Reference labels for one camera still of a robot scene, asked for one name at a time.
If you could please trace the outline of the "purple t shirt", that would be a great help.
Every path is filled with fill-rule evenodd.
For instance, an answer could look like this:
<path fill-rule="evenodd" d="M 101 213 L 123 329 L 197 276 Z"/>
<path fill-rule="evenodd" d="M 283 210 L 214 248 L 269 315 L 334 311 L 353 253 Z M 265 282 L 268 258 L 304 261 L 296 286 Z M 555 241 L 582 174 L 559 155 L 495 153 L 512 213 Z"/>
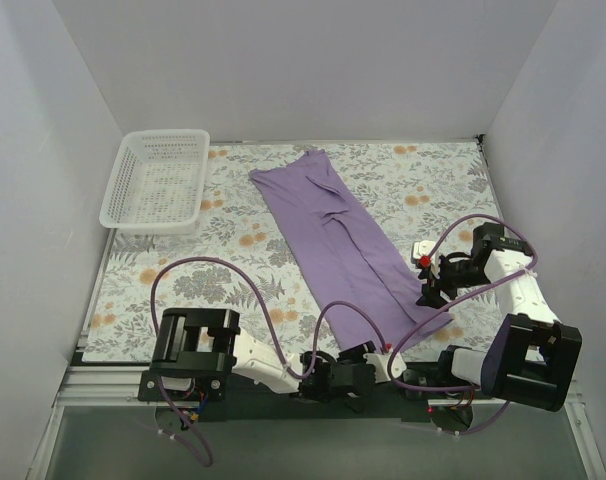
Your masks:
<path fill-rule="evenodd" d="M 417 305 L 421 282 L 324 151 L 253 170 L 261 193 L 341 349 L 384 338 L 397 344 L 421 321 L 413 346 L 452 320 Z"/>

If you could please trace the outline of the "white plastic mesh basket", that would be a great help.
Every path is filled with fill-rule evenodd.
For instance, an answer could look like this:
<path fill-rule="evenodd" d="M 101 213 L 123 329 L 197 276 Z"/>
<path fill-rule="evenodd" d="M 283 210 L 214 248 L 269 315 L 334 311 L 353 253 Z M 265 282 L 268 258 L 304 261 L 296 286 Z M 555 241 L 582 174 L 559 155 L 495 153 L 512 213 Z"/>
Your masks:
<path fill-rule="evenodd" d="M 131 132 L 119 146 L 99 221 L 134 235 L 187 234 L 196 227 L 210 135 L 201 129 Z"/>

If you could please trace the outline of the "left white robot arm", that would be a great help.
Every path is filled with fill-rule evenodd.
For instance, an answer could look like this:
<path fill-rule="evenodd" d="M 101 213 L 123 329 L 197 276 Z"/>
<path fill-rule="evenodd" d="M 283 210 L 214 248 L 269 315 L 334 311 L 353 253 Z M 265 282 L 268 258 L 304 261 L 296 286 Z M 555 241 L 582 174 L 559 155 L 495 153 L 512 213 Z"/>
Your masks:
<path fill-rule="evenodd" d="M 236 374 L 271 392 L 313 402 L 363 397 L 388 380 L 384 356 L 371 342 L 333 357 L 292 354 L 282 363 L 270 345 L 239 326 L 232 310 L 171 308 L 163 312 L 149 368 L 137 399 L 160 402 L 222 401 Z"/>

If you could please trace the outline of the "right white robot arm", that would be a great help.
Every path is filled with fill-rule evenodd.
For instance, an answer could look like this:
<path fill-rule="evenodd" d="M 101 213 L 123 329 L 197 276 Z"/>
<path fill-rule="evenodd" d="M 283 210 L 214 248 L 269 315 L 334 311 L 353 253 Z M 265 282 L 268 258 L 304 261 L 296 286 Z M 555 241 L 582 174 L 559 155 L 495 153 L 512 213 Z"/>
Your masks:
<path fill-rule="evenodd" d="M 485 222 L 468 253 L 438 255 L 433 241 L 412 248 L 423 282 L 418 305 L 440 308 L 462 289 L 494 287 L 503 321 L 485 352 L 450 345 L 435 373 L 437 389 L 458 397 L 472 385 L 487 395 L 555 412 L 565 402 L 582 346 L 579 330 L 550 309 L 529 264 L 533 248 Z"/>

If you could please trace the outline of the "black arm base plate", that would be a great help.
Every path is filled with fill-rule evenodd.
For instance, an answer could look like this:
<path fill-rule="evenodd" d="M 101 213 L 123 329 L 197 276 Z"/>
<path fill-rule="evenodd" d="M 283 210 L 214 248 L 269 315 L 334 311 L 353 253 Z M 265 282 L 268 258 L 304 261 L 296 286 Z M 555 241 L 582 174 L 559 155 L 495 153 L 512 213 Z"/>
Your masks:
<path fill-rule="evenodd" d="M 399 419 L 427 423 L 447 430 L 472 428 L 473 403 L 469 396 L 428 397 L 422 392 L 404 393 L 382 383 L 361 397 L 326 396 L 307 399 L 298 393 L 277 394 L 240 375 L 218 378 L 159 380 L 143 372 L 138 393 L 143 403 L 173 405 L 190 423 L 232 420 L 343 420 Z"/>

